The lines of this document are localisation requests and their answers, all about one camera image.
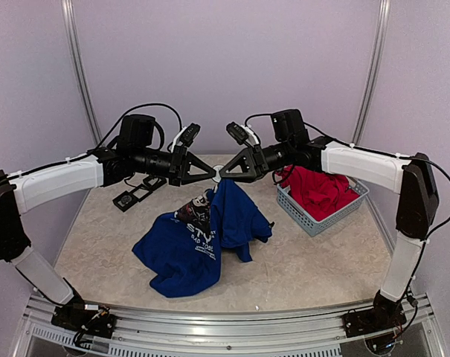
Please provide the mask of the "blue printed t-shirt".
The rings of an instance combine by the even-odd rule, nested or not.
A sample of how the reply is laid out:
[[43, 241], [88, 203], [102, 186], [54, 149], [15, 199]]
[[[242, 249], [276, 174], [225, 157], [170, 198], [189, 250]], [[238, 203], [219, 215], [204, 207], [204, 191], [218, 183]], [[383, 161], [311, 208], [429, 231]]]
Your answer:
[[219, 281], [224, 250], [249, 263], [250, 243], [268, 242], [273, 227], [241, 187], [223, 179], [158, 216], [132, 253], [155, 273], [150, 286], [160, 295], [189, 297]]

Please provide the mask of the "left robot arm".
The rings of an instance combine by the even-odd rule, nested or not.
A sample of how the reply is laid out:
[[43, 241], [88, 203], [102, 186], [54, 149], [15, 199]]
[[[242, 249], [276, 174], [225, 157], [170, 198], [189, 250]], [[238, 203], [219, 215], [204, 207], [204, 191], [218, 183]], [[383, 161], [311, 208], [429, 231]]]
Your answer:
[[12, 264], [50, 302], [62, 307], [62, 319], [76, 331], [91, 323], [90, 313], [74, 302], [72, 287], [33, 249], [21, 215], [72, 193], [120, 183], [136, 173], [166, 179], [177, 187], [215, 176], [212, 167], [188, 150], [199, 125], [192, 123], [181, 129], [172, 152], [151, 148], [153, 133], [160, 129], [149, 115], [127, 115], [118, 136], [106, 147], [29, 173], [8, 175], [0, 170], [0, 260]]

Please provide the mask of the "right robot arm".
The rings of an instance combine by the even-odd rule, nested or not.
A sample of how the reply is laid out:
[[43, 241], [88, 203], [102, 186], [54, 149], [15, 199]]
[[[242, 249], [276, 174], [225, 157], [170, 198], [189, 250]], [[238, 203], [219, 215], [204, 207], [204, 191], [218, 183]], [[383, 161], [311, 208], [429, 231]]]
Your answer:
[[311, 139], [298, 109], [270, 114], [275, 145], [263, 148], [245, 125], [230, 123], [228, 134], [245, 146], [220, 171], [223, 179], [252, 183], [275, 170], [296, 165], [317, 173], [348, 176], [387, 188], [399, 195], [396, 247], [378, 292], [383, 300], [367, 314], [367, 324], [382, 330], [396, 317], [391, 303], [408, 290], [439, 205], [436, 182], [426, 155], [377, 153], [343, 144], [326, 135]]

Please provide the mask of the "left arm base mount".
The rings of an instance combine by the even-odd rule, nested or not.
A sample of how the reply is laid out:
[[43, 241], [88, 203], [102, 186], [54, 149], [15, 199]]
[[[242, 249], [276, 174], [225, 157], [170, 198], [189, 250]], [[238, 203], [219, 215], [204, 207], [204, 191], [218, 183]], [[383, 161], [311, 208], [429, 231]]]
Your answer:
[[54, 326], [74, 332], [84, 332], [101, 338], [111, 338], [116, 316], [106, 306], [87, 303], [68, 303], [56, 307], [51, 319]]

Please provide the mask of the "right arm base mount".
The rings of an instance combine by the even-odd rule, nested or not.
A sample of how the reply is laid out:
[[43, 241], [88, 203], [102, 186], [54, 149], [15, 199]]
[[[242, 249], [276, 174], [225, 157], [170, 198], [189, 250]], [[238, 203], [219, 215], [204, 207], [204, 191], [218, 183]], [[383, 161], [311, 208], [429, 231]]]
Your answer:
[[349, 311], [342, 316], [347, 338], [403, 326], [407, 322], [402, 300], [392, 301], [378, 291], [368, 309]]

